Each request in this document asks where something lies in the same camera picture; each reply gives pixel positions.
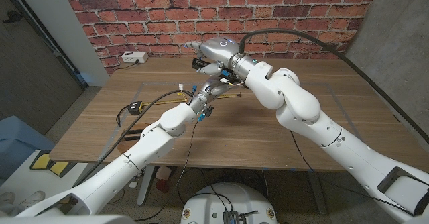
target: wooden table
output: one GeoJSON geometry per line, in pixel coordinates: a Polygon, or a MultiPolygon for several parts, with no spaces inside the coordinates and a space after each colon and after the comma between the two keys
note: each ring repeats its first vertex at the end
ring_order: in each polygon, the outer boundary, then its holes
{"type": "MultiPolygon", "coordinates": [[[[338,124],[358,135],[374,150],[423,171],[429,172],[429,158],[385,106],[371,87],[340,60],[266,59],[278,68],[289,68],[301,85],[314,94],[322,110],[338,124]]],[[[135,119],[125,114],[122,127],[115,122],[118,111],[135,100],[152,101],[159,95],[178,89],[200,86],[208,78],[190,67],[191,58],[150,58],[129,70],[117,71],[93,101],[73,123],[51,151],[56,161],[96,162],[122,131],[135,119]]],[[[307,170],[292,136],[265,109],[248,89],[233,89],[241,98],[217,99],[213,114],[196,126],[188,166],[219,168],[267,168],[307,170]]],[[[165,99],[179,99],[172,95],[165,99]]],[[[153,123],[176,106],[156,105],[140,122],[153,123]]],[[[193,125],[174,148],[154,165],[182,166],[190,144],[193,125]]],[[[315,143],[298,134],[302,153],[316,170],[343,171],[315,143]]],[[[106,161],[119,155],[115,150],[106,161]]]]}

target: power strip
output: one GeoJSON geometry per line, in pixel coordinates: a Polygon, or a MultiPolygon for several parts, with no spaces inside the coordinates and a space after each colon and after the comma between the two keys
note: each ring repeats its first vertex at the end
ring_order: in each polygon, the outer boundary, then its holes
{"type": "Polygon", "coordinates": [[[135,63],[136,61],[144,63],[148,58],[147,52],[124,52],[122,54],[122,60],[125,63],[135,63]]]}

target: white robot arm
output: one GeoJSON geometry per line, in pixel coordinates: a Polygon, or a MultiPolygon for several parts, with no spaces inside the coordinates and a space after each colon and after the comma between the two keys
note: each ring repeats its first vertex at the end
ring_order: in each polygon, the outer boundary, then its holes
{"type": "MultiPolygon", "coordinates": [[[[255,93],[264,107],[276,109],[281,125],[314,141],[349,171],[371,196],[405,209],[407,212],[379,202],[400,223],[410,220],[412,215],[429,213],[429,174],[377,153],[335,123],[320,110],[317,98],[300,87],[298,77],[292,71],[279,69],[272,74],[272,66],[238,54],[238,45],[228,38],[186,45],[196,48],[199,56],[216,60],[198,72],[213,75],[228,70],[233,78],[245,83],[255,93]]],[[[195,121],[207,108],[207,103],[233,86],[220,79],[212,76],[189,105],[181,103],[166,111],[160,120],[143,131],[141,139],[131,149],[92,178],[30,207],[18,217],[97,214],[135,174],[170,151],[174,138],[186,131],[185,123],[195,121]],[[56,208],[61,200],[69,197],[78,201],[71,210],[65,213],[56,208]]]]}

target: wire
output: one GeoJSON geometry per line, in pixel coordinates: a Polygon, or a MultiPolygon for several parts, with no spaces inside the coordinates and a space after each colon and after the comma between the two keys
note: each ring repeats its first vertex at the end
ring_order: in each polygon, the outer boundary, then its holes
{"type": "Polygon", "coordinates": [[[351,60],[349,60],[343,53],[335,50],[332,46],[329,46],[328,44],[314,38],[313,36],[305,34],[304,32],[299,32],[296,30],[289,30],[289,29],[255,30],[243,36],[243,38],[240,41],[239,54],[244,53],[244,47],[246,44],[245,40],[247,38],[250,38],[251,36],[254,36],[257,34],[264,34],[264,33],[288,33],[288,34],[294,34],[296,36],[301,36],[303,38],[306,38],[318,44],[319,46],[322,46],[323,50],[328,50],[329,52],[332,52],[335,56],[338,56],[338,58],[346,62],[359,76],[361,76],[364,80],[366,80],[368,84],[371,85],[371,87],[373,87],[422,136],[422,138],[426,141],[426,143],[429,144],[429,136],[423,131],[421,127],[419,127],[419,125],[417,125],[417,123],[413,119],[411,119],[410,116],[408,116],[408,114],[404,110],[401,109],[400,106],[398,106],[395,103],[395,101],[392,98],[389,97],[389,95],[385,91],[383,91],[383,89],[381,89],[377,84],[375,84],[373,80],[371,80],[358,66],[356,66],[356,64],[354,64],[351,60]]]}
{"type": "MultiPolygon", "coordinates": [[[[188,160],[189,160],[190,150],[192,149],[192,142],[193,142],[193,139],[194,139],[195,127],[196,127],[196,125],[197,125],[199,122],[200,122],[200,121],[197,121],[197,122],[195,123],[194,129],[192,130],[192,137],[190,138],[190,145],[189,145],[189,150],[188,150],[188,155],[187,155],[187,157],[186,157],[185,165],[183,166],[182,173],[180,174],[179,179],[178,179],[178,181],[177,181],[177,183],[176,183],[176,185],[175,185],[175,187],[174,187],[174,188],[177,188],[177,186],[179,185],[180,180],[181,180],[181,179],[182,179],[182,177],[183,177],[183,173],[185,172],[186,165],[188,165],[188,160]]],[[[156,217],[156,216],[157,216],[158,214],[160,214],[160,213],[161,213],[161,211],[162,211],[162,210],[164,210],[164,208],[167,206],[168,202],[170,201],[170,199],[171,199],[171,197],[172,197],[172,193],[173,193],[173,191],[172,191],[172,192],[170,192],[170,195],[168,196],[168,199],[166,200],[166,202],[164,203],[164,205],[161,207],[161,209],[160,209],[157,213],[153,214],[153,215],[152,215],[152,216],[150,216],[150,217],[146,217],[146,218],[142,218],[142,219],[136,219],[136,220],[134,220],[134,221],[136,221],[136,222],[138,222],[138,221],[147,221],[147,220],[150,220],[150,219],[152,219],[152,218],[156,217]]]]}
{"type": "Polygon", "coordinates": [[[119,197],[119,199],[117,199],[116,201],[112,201],[112,202],[110,202],[110,203],[107,203],[106,205],[113,205],[113,204],[116,204],[116,203],[118,203],[119,201],[121,201],[121,200],[122,200],[122,198],[123,198],[123,196],[125,196],[125,189],[124,189],[124,188],[122,188],[121,190],[122,190],[122,195],[121,195],[121,197],[119,197]]]}
{"type": "MultiPolygon", "coordinates": [[[[116,148],[116,146],[122,141],[122,139],[127,135],[128,131],[141,119],[141,117],[143,117],[143,115],[160,99],[171,95],[173,93],[179,93],[180,90],[174,90],[174,91],[170,91],[168,93],[165,93],[161,96],[159,96],[157,99],[153,100],[146,109],[144,109],[138,116],[137,118],[133,121],[133,123],[121,134],[121,137],[119,137],[119,139],[113,144],[113,146],[107,150],[106,154],[103,155],[103,157],[100,158],[100,160],[98,160],[95,165],[78,181],[76,182],[76,184],[74,184],[73,187],[78,186],[79,184],[82,184],[90,175],[92,172],[94,172],[94,170],[103,162],[103,160],[105,160],[107,158],[107,156],[109,156],[109,154],[116,148]]],[[[192,93],[190,91],[183,91],[184,93],[188,94],[188,95],[192,95],[192,93]]]]}
{"type": "Polygon", "coordinates": [[[339,185],[339,184],[335,184],[335,183],[333,183],[333,182],[331,182],[331,181],[329,181],[329,180],[327,180],[327,179],[325,179],[325,178],[321,177],[321,176],[319,175],[319,173],[318,173],[318,172],[316,172],[316,171],[314,171],[314,169],[310,166],[310,164],[309,164],[309,163],[307,162],[307,160],[305,159],[304,155],[302,155],[302,152],[301,152],[300,148],[298,147],[298,144],[296,143],[294,133],[293,133],[292,131],[290,131],[290,134],[292,134],[292,139],[294,139],[296,149],[297,149],[297,150],[298,150],[298,152],[300,153],[301,158],[303,159],[303,161],[307,164],[307,166],[309,167],[309,169],[311,169],[311,171],[312,171],[312,172],[315,172],[315,173],[318,175],[318,177],[319,177],[321,180],[323,180],[323,181],[325,181],[325,182],[327,182],[327,183],[329,183],[329,184],[331,184],[331,185],[333,185],[333,186],[335,186],[335,187],[337,187],[337,188],[341,188],[341,189],[343,189],[343,190],[347,190],[347,191],[349,191],[349,192],[351,192],[351,193],[358,194],[358,195],[360,195],[360,196],[362,196],[362,197],[371,198],[371,199],[373,199],[373,200],[380,201],[380,202],[383,202],[383,203],[385,203],[385,204],[391,205],[391,206],[393,206],[393,207],[395,207],[395,208],[398,208],[399,210],[401,210],[401,211],[403,211],[403,212],[405,212],[405,213],[409,214],[409,215],[410,215],[410,216],[412,216],[412,217],[414,216],[414,214],[413,214],[413,213],[411,213],[411,212],[409,212],[407,209],[405,209],[405,208],[403,208],[403,207],[400,207],[400,206],[398,206],[398,205],[395,205],[395,204],[393,204],[393,203],[390,203],[389,201],[385,201],[385,200],[379,199],[379,198],[377,198],[377,197],[372,197],[372,196],[369,196],[369,195],[367,195],[367,194],[359,193],[359,192],[357,192],[357,191],[355,191],[355,190],[351,190],[351,189],[346,188],[346,187],[343,187],[343,186],[341,186],[341,185],[339,185]]]}
{"type": "Polygon", "coordinates": [[[125,66],[125,67],[122,67],[122,68],[116,68],[116,70],[125,70],[125,69],[128,69],[128,68],[132,67],[132,66],[135,66],[136,64],[139,64],[139,60],[136,60],[134,62],[134,64],[131,64],[129,66],[125,66]]]}
{"type": "Polygon", "coordinates": [[[116,123],[118,124],[118,126],[121,126],[121,113],[126,110],[126,108],[128,108],[129,105],[126,105],[125,107],[123,107],[119,112],[118,115],[116,116],[116,123]]]}

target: red brick wall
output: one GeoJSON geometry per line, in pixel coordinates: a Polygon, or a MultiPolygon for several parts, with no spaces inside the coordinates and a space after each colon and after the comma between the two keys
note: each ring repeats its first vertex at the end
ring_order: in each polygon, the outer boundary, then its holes
{"type": "MultiPolygon", "coordinates": [[[[69,0],[79,22],[111,74],[127,50],[183,57],[184,42],[215,36],[240,40],[267,27],[296,29],[345,50],[372,0],[69,0]]],[[[293,35],[254,36],[246,44],[255,58],[331,59],[331,53],[293,35]]]]}

